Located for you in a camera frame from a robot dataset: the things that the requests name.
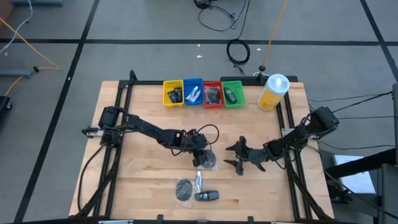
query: wooden table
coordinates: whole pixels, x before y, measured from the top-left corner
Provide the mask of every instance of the wooden table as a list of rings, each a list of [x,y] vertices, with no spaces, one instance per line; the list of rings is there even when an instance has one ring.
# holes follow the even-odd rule
[[[105,106],[114,105],[118,82],[103,82],[95,109],[93,124],[97,125]],[[220,199],[213,202],[193,201],[188,208],[174,199],[179,179],[195,180],[193,156],[183,153],[177,157],[170,150],[158,145],[154,139],[133,133],[124,137],[118,179],[113,200],[111,218],[151,219],[163,214],[165,220],[247,220],[294,221],[286,170],[275,162],[263,162],[265,173],[249,162],[244,165],[244,175],[238,176],[234,167],[223,159],[234,159],[234,152],[225,148],[232,146],[240,135],[246,137],[248,146],[260,149],[262,144],[280,138],[276,111],[258,109],[256,100],[261,86],[244,86],[246,105],[235,109],[206,109],[203,106],[166,108],[162,105],[162,85],[134,85],[129,112],[157,125],[160,128],[200,128],[215,124],[220,129],[220,138],[213,145],[217,157],[217,170],[205,170],[202,190],[218,190]],[[289,90],[295,123],[308,114],[307,98],[303,83],[291,83]],[[209,141],[216,131],[202,131]],[[100,138],[89,139],[82,167],[99,148]],[[315,141],[309,145],[317,147]],[[104,150],[92,160],[83,178],[82,205],[92,196],[98,186]],[[307,187],[326,214],[333,217],[333,210],[326,187],[320,156],[313,149],[301,153]],[[70,214],[77,213],[77,187]],[[305,217],[302,195],[298,188],[297,198],[301,217]],[[104,191],[101,212],[104,213],[108,190]]]

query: blue bin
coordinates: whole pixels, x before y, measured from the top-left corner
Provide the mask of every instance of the blue bin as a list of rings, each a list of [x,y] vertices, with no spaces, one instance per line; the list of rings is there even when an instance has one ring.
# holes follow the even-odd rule
[[[186,105],[202,105],[204,101],[204,94],[203,94],[203,79],[201,78],[188,78],[184,79],[184,97],[187,97],[195,86],[197,86],[200,90],[200,94],[198,99],[195,102],[189,102],[188,100],[184,99],[184,103]]]

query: floor stripe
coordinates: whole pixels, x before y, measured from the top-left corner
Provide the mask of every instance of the floor stripe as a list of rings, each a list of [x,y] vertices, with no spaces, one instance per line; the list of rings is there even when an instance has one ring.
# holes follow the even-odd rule
[[[370,24],[372,26],[374,34],[376,35],[377,40],[380,43],[381,49],[382,49],[382,51],[384,53],[384,56],[387,59],[387,63],[390,66],[391,72],[394,75],[394,77],[396,78],[396,80],[398,81],[398,68],[397,68],[396,62],[394,61],[394,59],[391,56],[391,53],[390,53],[390,51],[389,51],[389,49],[387,47],[386,42],[383,39],[383,36],[381,35],[381,32],[380,32],[380,30],[379,30],[379,28],[378,28],[378,26],[376,24],[376,21],[374,20],[374,18],[372,16],[372,13],[371,13],[371,11],[369,9],[368,4],[366,3],[365,0],[360,0],[360,1],[361,1],[363,9],[365,10],[365,14],[368,17],[369,22],[370,22]]]
[[[61,115],[61,111],[62,111],[63,104],[65,102],[65,98],[67,97],[67,93],[68,93],[70,84],[72,82],[73,75],[75,73],[76,67],[77,67],[79,59],[80,59],[81,51],[83,50],[83,46],[85,44],[85,40],[87,39],[88,31],[90,30],[91,23],[93,22],[94,15],[97,10],[99,2],[100,2],[100,0],[95,0],[93,3],[93,6],[91,7],[91,11],[88,16],[86,26],[81,35],[80,42],[76,49],[75,56],[72,60],[72,64],[70,65],[68,75],[65,79],[65,83],[63,84],[60,98],[58,99],[54,114],[51,118],[49,128],[45,134],[43,145],[40,149],[39,156],[37,157],[32,174],[30,175],[30,179],[29,179],[27,187],[25,189],[24,196],[22,197],[21,203],[19,204],[19,208],[18,208],[17,214],[15,216],[14,223],[22,222],[25,217],[27,207],[29,206],[30,199],[32,198],[32,194],[33,194],[33,191],[34,191],[36,183],[37,183],[37,179],[39,178],[40,171],[42,170],[43,163],[44,163],[45,157],[47,155],[47,152],[49,150],[51,139],[52,139],[52,136],[55,131],[55,127],[57,126],[59,117]]]
[[[31,44],[79,44],[80,39],[26,39]],[[10,39],[0,39],[0,43],[8,43]],[[227,44],[230,40],[118,40],[118,39],[86,39],[85,44]],[[249,45],[268,44],[268,40],[243,40]],[[16,39],[15,44],[24,43]],[[360,40],[273,40],[272,45],[308,45],[308,46],[377,46],[379,41]],[[398,46],[398,41],[385,42],[387,46]]]

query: black bracket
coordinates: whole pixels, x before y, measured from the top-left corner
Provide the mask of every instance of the black bracket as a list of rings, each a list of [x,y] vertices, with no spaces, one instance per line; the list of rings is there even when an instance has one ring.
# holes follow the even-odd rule
[[[163,215],[157,215],[156,224],[163,224]]]
[[[248,223],[254,224],[254,217],[248,217]]]
[[[134,81],[138,81],[136,73],[133,70],[130,70],[129,80],[120,80],[118,88],[123,89],[127,85],[133,85]]]

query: yellow can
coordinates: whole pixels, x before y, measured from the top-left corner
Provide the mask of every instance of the yellow can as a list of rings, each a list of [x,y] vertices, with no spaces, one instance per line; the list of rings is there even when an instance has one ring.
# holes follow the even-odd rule
[[[263,111],[271,111],[290,88],[289,80],[281,74],[271,75],[257,100],[258,107]]]

